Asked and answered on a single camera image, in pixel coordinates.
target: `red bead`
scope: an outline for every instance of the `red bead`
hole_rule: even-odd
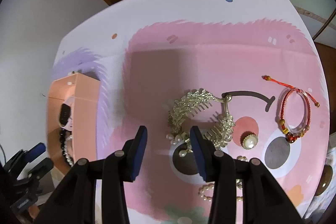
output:
[[[290,134],[290,133],[288,133],[288,134],[286,135],[286,140],[287,140],[287,142],[289,142],[289,143],[293,143],[293,142],[295,142],[295,141],[297,140],[297,138],[298,138],[298,136],[295,136],[295,135]]]

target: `wooden floor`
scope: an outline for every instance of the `wooden floor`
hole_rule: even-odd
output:
[[[330,104],[330,134],[336,132],[336,48],[315,43],[327,81]]]

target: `cartoon eye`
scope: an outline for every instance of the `cartoon eye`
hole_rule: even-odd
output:
[[[197,164],[193,153],[187,153],[186,156],[180,157],[179,152],[187,148],[186,144],[181,141],[177,145],[172,145],[169,149],[169,163],[174,174],[184,182],[190,184],[203,184],[204,180],[198,173]]]
[[[301,139],[289,144],[283,133],[276,129],[265,143],[262,162],[275,178],[287,175],[295,166],[301,151]]]

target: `purple fur print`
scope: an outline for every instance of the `purple fur print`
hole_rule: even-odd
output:
[[[109,129],[109,85],[106,68],[99,63],[100,55],[88,48],[79,48],[63,56],[53,66],[52,79],[56,80],[68,75],[70,71],[79,71],[100,80],[100,90],[97,105],[96,147],[97,159],[103,159],[104,147],[110,137]]]

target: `watch face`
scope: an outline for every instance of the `watch face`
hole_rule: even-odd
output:
[[[61,124],[62,127],[65,127],[66,124],[68,123],[70,114],[71,114],[71,107],[66,104],[62,104],[61,112],[59,114],[59,123]]]

